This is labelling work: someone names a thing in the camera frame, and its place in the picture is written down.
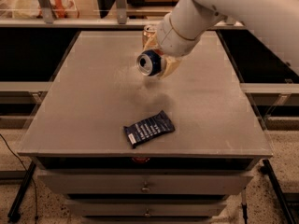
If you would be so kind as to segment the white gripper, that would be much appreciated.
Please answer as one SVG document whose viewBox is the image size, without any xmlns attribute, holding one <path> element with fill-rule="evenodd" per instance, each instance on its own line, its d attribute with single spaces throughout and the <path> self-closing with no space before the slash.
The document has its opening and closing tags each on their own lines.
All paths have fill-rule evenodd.
<svg viewBox="0 0 299 224">
<path fill-rule="evenodd" d="M 159 23 L 156 33 L 143 36 L 143 50 L 164 56 L 164 65 L 158 78 L 169 77 L 180 65 L 182 56 L 188 55 L 200 40 L 199 26 L 189 17 L 168 13 Z"/>
</svg>

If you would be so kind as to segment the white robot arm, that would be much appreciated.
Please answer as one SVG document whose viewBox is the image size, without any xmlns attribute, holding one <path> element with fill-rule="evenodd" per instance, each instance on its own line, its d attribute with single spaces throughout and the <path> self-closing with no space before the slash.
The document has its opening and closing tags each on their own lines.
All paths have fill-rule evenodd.
<svg viewBox="0 0 299 224">
<path fill-rule="evenodd" d="M 299 0 L 179 0 L 138 56 L 139 71 L 148 77 L 169 76 L 202 33 L 224 18 L 242 23 L 299 74 Z"/>
</svg>

